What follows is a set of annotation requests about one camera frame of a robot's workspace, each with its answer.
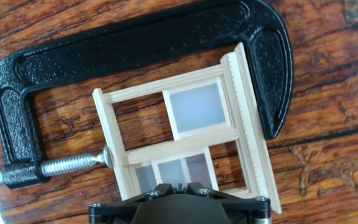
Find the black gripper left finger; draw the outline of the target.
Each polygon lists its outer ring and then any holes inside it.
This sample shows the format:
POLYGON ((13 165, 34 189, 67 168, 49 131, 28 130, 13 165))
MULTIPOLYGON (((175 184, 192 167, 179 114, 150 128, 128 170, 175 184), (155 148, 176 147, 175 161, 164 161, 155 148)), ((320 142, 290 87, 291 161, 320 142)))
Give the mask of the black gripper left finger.
POLYGON ((156 188, 118 203, 91 203, 88 206, 90 224, 113 223, 119 215, 133 217, 138 207, 144 202, 152 201, 178 192, 172 184, 158 184, 156 188))

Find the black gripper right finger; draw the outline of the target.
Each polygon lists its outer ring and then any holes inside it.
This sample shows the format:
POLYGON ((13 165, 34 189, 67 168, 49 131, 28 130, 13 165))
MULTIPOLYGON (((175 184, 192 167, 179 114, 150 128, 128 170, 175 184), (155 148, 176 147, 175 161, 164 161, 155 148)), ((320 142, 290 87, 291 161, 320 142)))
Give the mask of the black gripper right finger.
POLYGON ((180 215, 185 223, 271 223, 270 199, 239 198, 199 182, 180 187, 180 215))

